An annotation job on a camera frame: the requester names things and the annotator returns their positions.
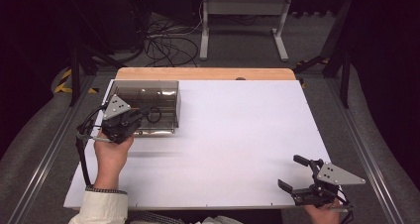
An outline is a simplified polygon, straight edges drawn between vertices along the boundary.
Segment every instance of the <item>black cable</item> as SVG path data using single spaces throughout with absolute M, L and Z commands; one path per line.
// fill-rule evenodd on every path
M 84 149 L 85 146 L 83 144 L 83 140 L 81 136 L 84 136 L 86 134 L 89 133 L 88 129 L 92 128 L 92 125 L 87 126 L 87 124 L 89 122 L 91 122 L 91 118 L 100 110 L 105 109 L 108 105 L 101 105 L 98 108 L 96 108 L 93 112 L 91 112 L 89 114 L 89 116 L 86 117 L 86 119 L 84 120 L 84 122 L 77 127 L 78 130 L 78 136 L 76 136 L 76 148 L 77 148 L 77 152 L 79 154 L 79 158 L 80 158 L 80 166 L 81 166 L 81 170 L 83 172 L 83 178 L 84 178 L 84 182 L 86 183 L 86 185 L 91 185 L 92 183 L 90 182 L 90 178 L 89 178 L 89 173 L 87 171 L 87 163 L 86 163 L 86 155 L 84 154 Z
M 343 190 L 339 189 L 339 191 L 344 195 L 345 199 L 343 199 L 342 197 L 340 197 L 338 194 L 336 195 L 336 197 L 343 202 L 343 204 L 345 206 L 350 205 L 350 200 L 349 198 L 346 196 L 346 193 L 344 193 Z M 346 215 L 346 217 L 343 219 L 343 221 L 341 222 L 341 224 L 348 224 L 350 222 L 352 222 L 354 220 L 354 216 L 353 216 L 353 210 L 348 210 L 348 213 Z
M 152 120 L 151 118 L 150 118 L 150 116 L 152 115 L 152 111 L 153 110 L 156 110 L 157 112 L 158 112 L 158 117 L 157 117 L 157 119 L 156 120 Z M 150 123 L 157 123 L 158 121 L 160 121 L 160 119 L 161 119 L 161 111 L 160 111 L 160 109 L 158 109 L 158 107 L 151 107 L 151 114 L 149 115 L 149 116 L 146 116 L 146 119 L 150 122 Z
M 193 62 L 195 66 L 197 66 L 195 62 L 195 58 L 198 55 L 198 47 L 193 43 L 191 40 L 179 37 L 172 37 L 171 34 L 180 34 L 185 32 L 186 30 L 192 32 L 189 28 L 181 30 L 176 33 L 169 33 L 173 27 L 180 25 L 179 23 L 170 21 L 168 19 L 160 19 L 154 21 L 149 24 L 147 30 L 146 41 L 148 44 L 145 46 L 145 54 L 148 58 L 152 59 L 153 61 L 146 64 L 145 67 L 148 66 L 179 66 L 184 65 L 190 62 Z M 181 50 L 174 44 L 174 41 L 187 41 L 194 46 L 195 52 L 194 56 L 190 55 L 189 53 Z M 176 58 L 180 55 L 188 56 L 187 60 L 183 60 L 181 62 L 174 62 Z M 167 60 L 168 64 L 160 64 L 157 65 L 157 62 L 162 60 Z

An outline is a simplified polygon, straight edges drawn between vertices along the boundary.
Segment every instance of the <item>dark background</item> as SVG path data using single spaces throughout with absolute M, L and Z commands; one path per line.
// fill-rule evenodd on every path
M 195 1 L 182 7 L 194 8 Z M 68 35 L 48 2 L 0 3 L 1 157 L 26 122 L 53 97 L 53 78 L 68 66 L 70 50 Z M 334 12 L 337 5 L 337 0 L 293 0 L 290 11 L 325 12 L 329 8 Z M 419 15 L 417 0 L 354 0 L 342 35 L 350 45 L 352 64 L 358 71 L 371 116 L 417 187 Z

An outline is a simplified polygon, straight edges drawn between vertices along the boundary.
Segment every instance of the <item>metal stand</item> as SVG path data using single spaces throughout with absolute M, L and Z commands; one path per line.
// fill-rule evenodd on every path
M 71 86 L 72 86 L 72 94 L 71 94 L 71 102 L 70 107 L 72 107 L 75 102 L 77 101 L 78 97 L 80 96 L 80 69 L 79 65 L 83 68 L 83 71 L 87 75 L 95 75 L 97 71 L 97 67 L 95 62 L 93 61 L 92 57 L 97 56 L 102 60 L 108 62 L 109 64 L 113 65 L 114 67 L 122 68 L 126 67 L 122 63 L 112 59 L 109 56 L 106 56 L 97 50 L 93 49 L 90 46 L 80 46 L 76 47 L 72 50 L 71 53 Z
M 291 0 L 203 0 L 203 33 L 201 36 L 200 59 L 207 59 L 209 44 L 208 15 L 275 15 L 280 16 L 276 29 L 272 29 L 275 44 L 282 61 L 288 61 L 281 32 L 286 21 Z
M 344 27 L 347 14 L 349 12 L 352 0 L 344 0 L 343 6 L 337 15 L 336 21 L 334 22 L 333 28 L 331 29 L 327 40 L 322 48 L 321 54 L 316 56 L 309 61 L 301 61 L 300 66 L 293 69 L 294 73 L 302 72 L 303 70 L 312 67 L 313 65 L 320 63 L 325 58 L 329 57 L 328 63 L 323 70 L 325 77 L 334 77 L 339 71 L 340 67 L 343 66 L 342 81 L 340 87 L 340 97 L 343 105 L 349 108 L 347 101 L 348 90 L 349 90 L 349 79 L 350 79 L 350 57 L 347 50 L 347 42 L 342 39 L 342 29 Z

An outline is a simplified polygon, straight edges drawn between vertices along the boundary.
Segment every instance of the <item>shirt cuff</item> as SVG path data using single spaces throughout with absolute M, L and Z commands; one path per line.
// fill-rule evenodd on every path
M 86 187 L 80 215 L 85 218 L 121 220 L 127 219 L 127 192 Z

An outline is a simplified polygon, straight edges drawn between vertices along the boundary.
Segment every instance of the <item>floor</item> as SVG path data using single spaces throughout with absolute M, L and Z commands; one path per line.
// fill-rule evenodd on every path
M 211 21 L 208 59 L 201 61 L 197 56 L 196 64 L 190 62 L 187 66 L 294 68 L 299 61 L 320 53 L 335 18 L 332 15 L 289 16 L 282 36 L 289 54 L 288 62 L 279 59 L 270 35 L 277 20 L 275 17 L 256 18 L 250 26 L 239 25 L 231 19 Z M 195 31 L 180 37 L 199 47 L 200 36 L 201 33 Z M 190 42 L 173 40 L 173 44 L 194 56 L 196 48 Z M 127 54 L 117 54 L 116 58 L 125 56 Z M 179 53 L 172 62 L 187 60 L 189 56 Z M 144 66 L 151 62 L 143 53 L 127 65 Z M 168 60 L 162 59 L 151 65 L 167 64 Z M 303 78 L 303 91 L 331 162 L 367 180 L 366 185 L 344 187 L 355 204 L 353 223 L 420 223 L 419 190 L 374 125 L 357 72 L 352 69 L 350 108 L 345 109 L 338 100 L 340 73 L 335 78 L 324 78 L 323 66 L 314 66 L 296 76 Z M 52 91 L 63 74 L 64 71 L 57 75 Z M 98 93 L 84 93 L 72 108 L 68 107 L 70 93 L 55 93 L 22 128 L 0 163 L 0 223 L 68 223 L 77 213 L 62 207 L 78 165 L 75 128 L 100 104 L 115 74 L 115 68 L 99 66 L 96 76 L 82 75 L 82 87 L 98 88 Z M 310 223 L 300 208 L 284 209 L 281 216 L 285 224 Z

